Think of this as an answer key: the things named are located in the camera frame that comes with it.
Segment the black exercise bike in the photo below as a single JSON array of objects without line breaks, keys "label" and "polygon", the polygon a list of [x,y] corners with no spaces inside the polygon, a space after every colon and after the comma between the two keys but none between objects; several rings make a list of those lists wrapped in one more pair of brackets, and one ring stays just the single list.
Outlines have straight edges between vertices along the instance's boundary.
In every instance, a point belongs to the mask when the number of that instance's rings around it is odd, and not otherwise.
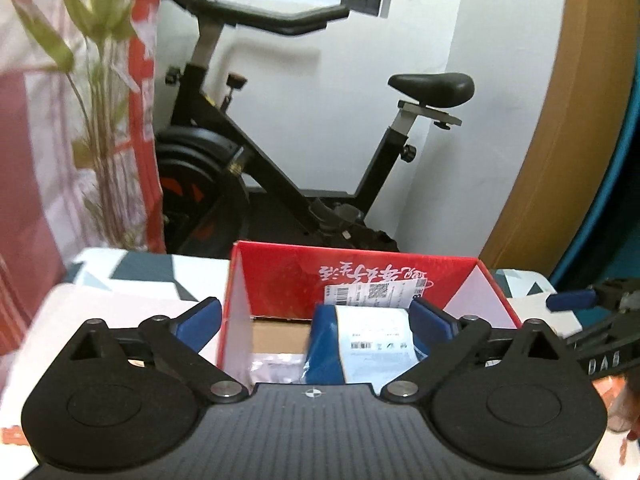
[{"label": "black exercise bike", "polygon": [[[283,37],[247,27],[227,28],[221,35],[205,90],[222,99],[224,73],[237,70],[248,87],[231,105],[231,117],[252,140],[302,188],[355,191],[357,180],[374,154],[383,130],[395,115],[397,91],[386,81],[400,72],[434,73],[444,70],[454,39],[461,0],[390,0],[387,18],[352,11],[349,18],[318,32]],[[196,41],[196,19],[169,0],[162,0],[158,29],[155,123],[168,122],[169,98],[162,89],[160,69],[190,58]],[[371,221],[377,229],[395,234],[400,247],[416,246],[407,231],[416,211],[420,185],[445,182],[447,164],[461,160],[477,140],[469,112],[462,106],[464,124],[446,132],[416,121],[410,132],[418,158],[392,171],[376,199]]]}]

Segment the red strawberry cardboard box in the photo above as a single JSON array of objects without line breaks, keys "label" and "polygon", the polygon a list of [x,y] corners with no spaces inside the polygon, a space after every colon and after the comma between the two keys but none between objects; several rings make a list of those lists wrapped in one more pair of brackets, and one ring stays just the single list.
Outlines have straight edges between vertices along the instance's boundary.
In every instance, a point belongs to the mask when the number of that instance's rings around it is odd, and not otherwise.
[{"label": "red strawberry cardboard box", "polygon": [[216,364],[248,384],[257,347],[254,321],[307,322],[319,304],[405,308],[416,297],[495,327],[521,324],[474,258],[239,242],[232,250]]}]

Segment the teal blue curtain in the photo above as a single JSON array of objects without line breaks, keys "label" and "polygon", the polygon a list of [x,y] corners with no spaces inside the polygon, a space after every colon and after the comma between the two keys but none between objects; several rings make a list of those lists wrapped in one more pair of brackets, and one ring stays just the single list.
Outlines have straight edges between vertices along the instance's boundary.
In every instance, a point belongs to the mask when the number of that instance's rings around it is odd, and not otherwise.
[{"label": "teal blue curtain", "polygon": [[550,275],[559,290],[639,274],[639,73],[623,125],[584,220]]}]

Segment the wooden door frame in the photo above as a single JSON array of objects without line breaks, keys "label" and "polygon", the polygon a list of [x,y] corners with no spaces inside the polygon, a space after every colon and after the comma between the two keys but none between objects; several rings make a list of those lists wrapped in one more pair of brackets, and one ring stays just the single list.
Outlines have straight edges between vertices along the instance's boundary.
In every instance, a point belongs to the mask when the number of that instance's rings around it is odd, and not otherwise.
[{"label": "wooden door frame", "polygon": [[596,195],[631,90],[639,0],[565,0],[532,142],[480,258],[550,274]]}]

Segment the green artificial plant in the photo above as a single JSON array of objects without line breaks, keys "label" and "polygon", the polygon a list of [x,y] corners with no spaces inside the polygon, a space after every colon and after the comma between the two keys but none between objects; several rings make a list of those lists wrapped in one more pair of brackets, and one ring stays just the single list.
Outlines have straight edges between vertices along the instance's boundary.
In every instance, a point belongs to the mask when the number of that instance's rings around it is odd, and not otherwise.
[{"label": "green artificial plant", "polygon": [[60,84],[70,123],[62,148],[70,156],[73,211],[90,244],[144,245],[146,214],[134,169],[131,99],[141,92],[129,69],[137,39],[134,0],[53,0],[58,17],[37,3],[9,0],[29,49]]}]

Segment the blue parcel with white label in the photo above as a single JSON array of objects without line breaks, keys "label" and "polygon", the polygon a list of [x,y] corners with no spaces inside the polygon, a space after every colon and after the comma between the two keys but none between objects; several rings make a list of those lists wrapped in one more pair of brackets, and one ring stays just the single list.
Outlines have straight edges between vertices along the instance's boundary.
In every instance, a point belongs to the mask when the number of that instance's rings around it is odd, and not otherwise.
[{"label": "blue parcel with white label", "polygon": [[320,304],[311,321],[302,381],[369,384],[380,391],[425,358],[405,309]]}]

